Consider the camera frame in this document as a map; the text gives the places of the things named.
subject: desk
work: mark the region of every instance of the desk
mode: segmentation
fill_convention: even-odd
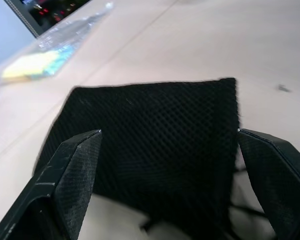
[[[0,220],[74,86],[220,77],[238,79],[242,127],[300,151],[300,0],[118,1],[58,75],[0,87]]]

